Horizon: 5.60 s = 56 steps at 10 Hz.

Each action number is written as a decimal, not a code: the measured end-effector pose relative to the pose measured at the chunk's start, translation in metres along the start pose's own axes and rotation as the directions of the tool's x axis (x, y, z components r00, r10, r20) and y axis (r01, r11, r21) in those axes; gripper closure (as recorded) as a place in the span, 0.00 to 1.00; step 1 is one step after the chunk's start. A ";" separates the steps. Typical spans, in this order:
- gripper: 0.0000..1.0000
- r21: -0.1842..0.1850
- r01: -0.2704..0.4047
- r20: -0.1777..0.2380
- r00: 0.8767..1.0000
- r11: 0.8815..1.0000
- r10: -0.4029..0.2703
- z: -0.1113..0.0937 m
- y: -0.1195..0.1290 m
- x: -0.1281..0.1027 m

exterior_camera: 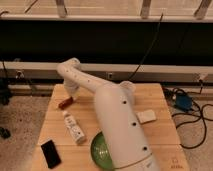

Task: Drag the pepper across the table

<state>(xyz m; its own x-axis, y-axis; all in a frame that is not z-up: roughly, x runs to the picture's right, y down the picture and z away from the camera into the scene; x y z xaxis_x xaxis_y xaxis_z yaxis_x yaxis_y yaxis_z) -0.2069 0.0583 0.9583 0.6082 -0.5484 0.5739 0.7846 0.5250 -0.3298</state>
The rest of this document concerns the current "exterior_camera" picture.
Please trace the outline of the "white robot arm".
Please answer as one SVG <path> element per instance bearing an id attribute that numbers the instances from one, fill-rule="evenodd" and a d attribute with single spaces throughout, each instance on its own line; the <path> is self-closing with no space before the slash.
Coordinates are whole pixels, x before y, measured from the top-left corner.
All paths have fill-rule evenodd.
<path id="1" fill-rule="evenodd" d="M 131 90 L 80 70 L 71 58 L 57 66 L 66 88 L 82 86 L 94 93 L 94 108 L 115 171 L 160 171 L 160 166 L 133 110 Z"/>

